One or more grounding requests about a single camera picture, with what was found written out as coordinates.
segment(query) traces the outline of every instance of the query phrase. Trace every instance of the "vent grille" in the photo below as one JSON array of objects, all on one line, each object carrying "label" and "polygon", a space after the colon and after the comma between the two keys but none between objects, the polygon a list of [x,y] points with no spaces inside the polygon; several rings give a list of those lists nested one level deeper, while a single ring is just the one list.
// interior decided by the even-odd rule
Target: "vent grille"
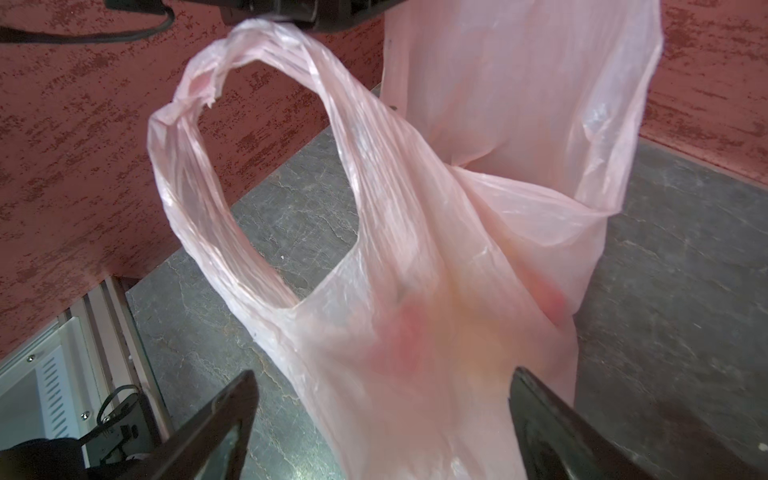
[{"label": "vent grille", "polygon": [[78,438],[80,432],[61,346],[40,362],[35,374],[46,438]]}]

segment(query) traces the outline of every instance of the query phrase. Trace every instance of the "translucent plastic bag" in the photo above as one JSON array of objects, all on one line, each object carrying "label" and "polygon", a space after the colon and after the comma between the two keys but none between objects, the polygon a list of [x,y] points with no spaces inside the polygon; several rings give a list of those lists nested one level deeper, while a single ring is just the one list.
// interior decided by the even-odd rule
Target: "translucent plastic bag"
[{"label": "translucent plastic bag", "polygon": [[[197,129],[229,70],[257,59],[322,98],[359,214],[357,243],[301,301],[235,224]],[[190,61],[148,149],[174,232],[350,480],[525,477],[511,374],[525,365],[572,400],[578,302],[561,285],[588,276],[608,211],[442,163],[318,41],[258,20]],[[573,245],[584,257],[565,258]]]}]

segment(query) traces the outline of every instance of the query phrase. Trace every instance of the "red textured wall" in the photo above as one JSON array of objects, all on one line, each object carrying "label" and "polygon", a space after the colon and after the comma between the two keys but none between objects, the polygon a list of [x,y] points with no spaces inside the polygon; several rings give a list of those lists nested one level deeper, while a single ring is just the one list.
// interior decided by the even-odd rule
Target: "red textured wall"
[{"label": "red textured wall", "polygon": [[[177,24],[116,45],[0,45],[0,358],[105,276],[141,277],[179,244],[149,158],[149,115],[186,61],[225,36],[218,9],[174,3]],[[9,0],[0,25],[77,34],[143,28],[160,17],[101,0]],[[368,87],[381,79],[382,22],[323,37]],[[224,193],[235,202],[319,133],[319,99],[248,65],[201,120]]]},{"label": "red textured wall", "polygon": [[662,0],[641,134],[768,185],[768,2]]}]

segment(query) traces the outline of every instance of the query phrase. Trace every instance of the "gray countertop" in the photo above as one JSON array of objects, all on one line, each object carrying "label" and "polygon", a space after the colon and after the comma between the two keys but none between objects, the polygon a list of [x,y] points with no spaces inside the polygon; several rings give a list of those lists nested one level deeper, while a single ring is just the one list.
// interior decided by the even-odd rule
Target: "gray countertop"
[{"label": "gray countertop", "polygon": [[[296,293],[309,294],[356,239],[329,130],[233,214]],[[609,221],[576,315],[576,409],[658,478],[768,470],[766,246],[768,192],[638,148],[624,212]],[[290,384],[184,251],[128,299],[175,427],[253,369],[260,405],[242,478],[343,478]]]}]

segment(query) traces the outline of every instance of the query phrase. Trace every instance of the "plastic bag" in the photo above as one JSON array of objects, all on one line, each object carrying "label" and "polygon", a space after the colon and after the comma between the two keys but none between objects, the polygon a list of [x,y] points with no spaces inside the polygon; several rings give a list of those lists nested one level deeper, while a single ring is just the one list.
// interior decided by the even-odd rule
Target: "plastic bag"
[{"label": "plastic bag", "polygon": [[[257,59],[322,98],[359,214],[358,241],[301,301],[235,224],[197,129],[229,70]],[[147,146],[174,232],[350,480],[525,477],[511,374],[525,365],[572,401],[574,304],[561,285],[588,276],[607,211],[442,163],[318,41],[261,20],[190,61]],[[567,259],[572,245],[589,257]],[[547,255],[573,268],[565,280],[551,280]]]}]

